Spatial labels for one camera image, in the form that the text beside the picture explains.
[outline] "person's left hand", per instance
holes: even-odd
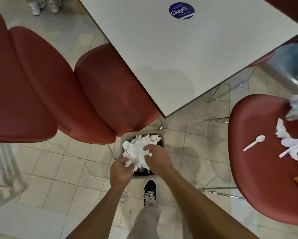
[[[132,163],[129,167],[125,167],[125,162],[129,161],[129,158],[119,158],[115,161],[110,168],[110,184],[111,188],[125,189],[129,184],[135,164]]]

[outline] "blue sticker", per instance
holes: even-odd
[[[172,4],[169,8],[170,14],[178,19],[188,19],[193,17],[194,8],[185,2],[177,2]]]

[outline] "shoe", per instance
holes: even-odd
[[[156,182],[153,179],[148,180],[144,187],[144,206],[152,201],[157,203],[156,191]]]
[[[34,1],[32,3],[29,3],[29,6],[31,8],[31,13],[34,16],[39,16],[41,10],[43,10],[46,6],[46,2],[44,0],[41,1]]]
[[[49,0],[48,4],[49,4],[51,11],[53,13],[59,13],[59,10],[60,10],[61,6],[63,5],[63,1],[62,0]]]

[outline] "white table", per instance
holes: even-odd
[[[80,0],[165,116],[298,34],[264,0]],[[169,7],[193,6],[189,19]]]

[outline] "white cable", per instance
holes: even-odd
[[[47,142],[48,142],[51,146],[59,147],[59,148],[64,152],[65,155],[68,155],[68,156],[71,156],[71,157],[75,157],[76,159],[78,159],[80,162],[83,163],[83,161],[81,161],[81,160],[80,160],[78,157],[76,157],[75,155],[66,153],[60,146],[51,144],[50,141],[48,141],[48,140],[47,140]],[[86,166],[84,163],[83,163],[83,166],[87,169],[87,171],[89,172],[89,174],[90,174],[91,177],[94,177],[94,178],[104,178],[104,177],[99,177],[99,176],[94,176],[94,175],[92,175],[91,172],[89,171],[89,169],[87,168],[87,166]],[[119,201],[119,202],[122,203],[122,204],[124,204],[124,203],[127,202],[127,194],[126,194],[125,191],[123,191],[123,194],[121,195],[121,197],[120,197],[120,201]]]

